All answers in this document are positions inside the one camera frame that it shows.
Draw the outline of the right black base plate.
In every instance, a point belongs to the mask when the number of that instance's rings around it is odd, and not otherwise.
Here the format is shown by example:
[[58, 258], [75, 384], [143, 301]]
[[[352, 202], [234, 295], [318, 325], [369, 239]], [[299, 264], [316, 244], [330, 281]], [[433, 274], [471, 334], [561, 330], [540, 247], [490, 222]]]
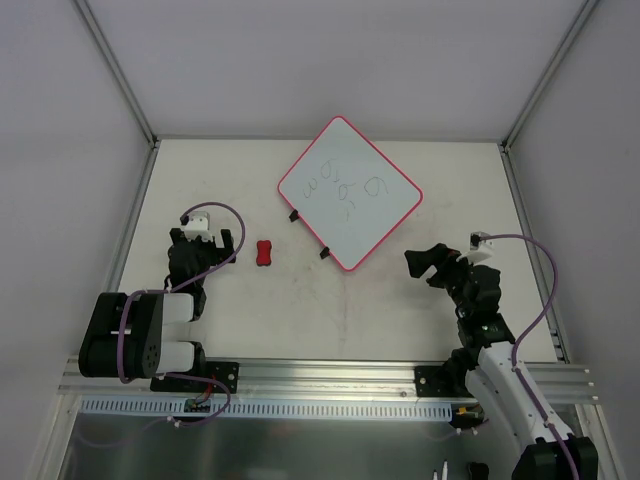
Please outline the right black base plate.
[[464, 373], [444, 365], [418, 365], [414, 368], [414, 385], [419, 398], [471, 398], [464, 383]]

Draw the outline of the left aluminium frame post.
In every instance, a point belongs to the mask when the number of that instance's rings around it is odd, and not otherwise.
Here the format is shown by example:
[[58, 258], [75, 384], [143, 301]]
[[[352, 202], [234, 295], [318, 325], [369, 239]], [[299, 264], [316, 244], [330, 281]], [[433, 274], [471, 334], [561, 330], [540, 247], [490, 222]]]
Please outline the left aluminium frame post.
[[97, 51], [101, 55], [111, 78], [114, 80], [143, 138], [149, 146], [154, 147], [157, 142], [157, 135], [154, 133], [90, 2], [86, 0], [72, 0], [71, 3], [86, 27]]

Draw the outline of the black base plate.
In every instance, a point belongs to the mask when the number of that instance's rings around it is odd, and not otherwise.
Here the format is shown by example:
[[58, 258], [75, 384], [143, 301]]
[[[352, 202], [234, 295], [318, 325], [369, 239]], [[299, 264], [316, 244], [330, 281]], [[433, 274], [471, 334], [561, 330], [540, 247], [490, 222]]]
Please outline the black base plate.
[[150, 390], [160, 393], [203, 393], [210, 383], [201, 381], [201, 378], [209, 378], [223, 384], [231, 394], [237, 391], [240, 365], [237, 362], [205, 361], [195, 365], [186, 373], [181, 373], [181, 378], [165, 375], [162, 378], [154, 378], [150, 383]]
[[444, 365], [418, 365], [414, 368], [414, 385], [419, 398], [471, 398], [464, 383], [464, 373]]

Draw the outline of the aluminium frame post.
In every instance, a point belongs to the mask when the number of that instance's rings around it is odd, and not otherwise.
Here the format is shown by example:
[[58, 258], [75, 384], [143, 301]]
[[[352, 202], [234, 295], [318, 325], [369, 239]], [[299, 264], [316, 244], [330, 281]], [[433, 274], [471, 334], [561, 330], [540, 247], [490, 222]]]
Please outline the aluminium frame post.
[[509, 152], [515, 144], [526, 122], [532, 115], [538, 103], [541, 101], [558, 69], [573, 48], [574, 44], [577, 42], [581, 32], [599, 4], [599, 0], [584, 0], [580, 3], [576, 14], [573, 16], [566, 31], [561, 36], [561, 39], [556, 45], [551, 57], [544, 66], [542, 73], [536, 80], [533, 89], [527, 96], [524, 105], [519, 110], [514, 122], [502, 139], [500, 145], [504, 152]]
[[86, 27], [97, 51], [101, 55], [111, 78], [114, 80], [143, 138], [149, 146], [154, 147], [157, 142], [157, 135], [154, 133], [90, 2], [86, 0], [72, 0], [71, 3]]

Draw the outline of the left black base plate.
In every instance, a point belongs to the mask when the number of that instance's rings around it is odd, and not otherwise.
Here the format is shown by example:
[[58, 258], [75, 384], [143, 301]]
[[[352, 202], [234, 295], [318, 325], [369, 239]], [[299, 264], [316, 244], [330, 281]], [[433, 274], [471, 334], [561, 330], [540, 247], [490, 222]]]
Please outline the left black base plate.
[[209, 378], [223, 384], [231, 394], [237, 391], [240, 365], [237, 362], [205, 361], [195, 365], [186, 373], [181, 373], [181, 378], [165, 375], [162, 378], [154, 378], [150, 383], [150, 390], [160, 393], [203, 393], [210, 383], [201, 381], [201, 378]]

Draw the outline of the pink framed whiteboard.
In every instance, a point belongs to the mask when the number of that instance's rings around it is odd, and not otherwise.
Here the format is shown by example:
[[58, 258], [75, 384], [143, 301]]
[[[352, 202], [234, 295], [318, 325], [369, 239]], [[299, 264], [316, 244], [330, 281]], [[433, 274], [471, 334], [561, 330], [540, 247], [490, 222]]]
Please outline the pink framed whiteboard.
[[357, 269], [424, 198], [343, 116], [323, 127], [277, 190], [345, 271]]

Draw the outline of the aluminium mounting rail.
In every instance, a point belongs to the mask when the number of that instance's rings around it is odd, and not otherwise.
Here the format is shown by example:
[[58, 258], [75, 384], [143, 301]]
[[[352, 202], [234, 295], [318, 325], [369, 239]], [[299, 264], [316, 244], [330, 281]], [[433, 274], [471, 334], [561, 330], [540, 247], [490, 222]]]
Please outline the aluminium mounting rail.
[[[414, 385], [416, 362], [238, 359], [236, 395], [243, 399], [337, 401], [427, 400]], [[600, 402], [590, 370], [582, 365], [529, 363], [531, 376], [552, 404]], [[455, 402], [469, 398], [438, 398]]]

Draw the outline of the red whiteboard eraser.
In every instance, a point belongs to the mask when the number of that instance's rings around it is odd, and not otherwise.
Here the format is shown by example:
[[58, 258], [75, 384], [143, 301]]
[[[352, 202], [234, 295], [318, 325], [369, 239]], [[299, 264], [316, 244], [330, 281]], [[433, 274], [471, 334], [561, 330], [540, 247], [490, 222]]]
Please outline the red whiteboard eraser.
[[272, 263], [272, 243], [270, 240], [258, 240], [256, 242], [256, 265], [259, 267], [270, 266]]

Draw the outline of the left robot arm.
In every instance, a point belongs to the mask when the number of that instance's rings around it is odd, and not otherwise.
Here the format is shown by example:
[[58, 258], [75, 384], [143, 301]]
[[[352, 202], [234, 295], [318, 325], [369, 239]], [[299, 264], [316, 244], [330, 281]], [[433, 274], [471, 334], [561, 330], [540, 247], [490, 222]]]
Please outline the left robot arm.
[[203, 387], [209, 367], [202, 345], [165, 339], [163, 328], [201, 317], [206, 276], [235, 261], [231, 231], [222, 229], [220, 237], [218, 246], [208, 232], [191, 238], [183, 229], [173, 228], [164, 289], [101, 293], [78, 354], [81, 375], [129, 383], [171, 373], [185, 389]]

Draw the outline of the right aluminium frame post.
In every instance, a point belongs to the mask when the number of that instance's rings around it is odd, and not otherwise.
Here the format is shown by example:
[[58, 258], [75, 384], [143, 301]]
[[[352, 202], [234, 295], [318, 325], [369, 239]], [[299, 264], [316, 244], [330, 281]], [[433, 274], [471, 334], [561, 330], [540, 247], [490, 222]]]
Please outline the right aluminium frame post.
[[581, 32], [599, 4], [599, 0], [584, 0], [580, 3], [576, 14], [573, 16], [566, 31], [561, 36], [561, 39], [556, 45], [551, 57], [544, 66], [542, 73], [536, 80], [533, 89], [527, 96], [524, 105], [519, 110], [514, 122], [502, 139], [500, 145], [504, 152], [509, 152], [515, 144], [526, 122], [532, 115], [538, 103], [541, 101], [558, 69], [573, 48], [574, 44], [577, 42]]

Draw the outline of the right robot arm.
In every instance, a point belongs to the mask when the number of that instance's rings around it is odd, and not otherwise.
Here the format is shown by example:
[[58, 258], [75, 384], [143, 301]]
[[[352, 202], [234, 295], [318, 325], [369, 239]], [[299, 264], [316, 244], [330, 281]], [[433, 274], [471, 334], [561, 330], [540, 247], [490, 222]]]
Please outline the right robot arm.
[[[576, 435], [550, 403], [518, 357], [522, 339], [500, 312], [501, 273], [486, 265], [491, 237], [474, 233], [466, 253], [438, 243], [407, 250], [413, 278], [426, 276], [455, 305], [461, 346], [432, 375], [416, 380], [416, 391], [471, 395], [484, 420], [503, 443], [514, 479], [595, 479], [599, 459], [593, 441]], [[429, 269], [435, 272], [427, 276]]]

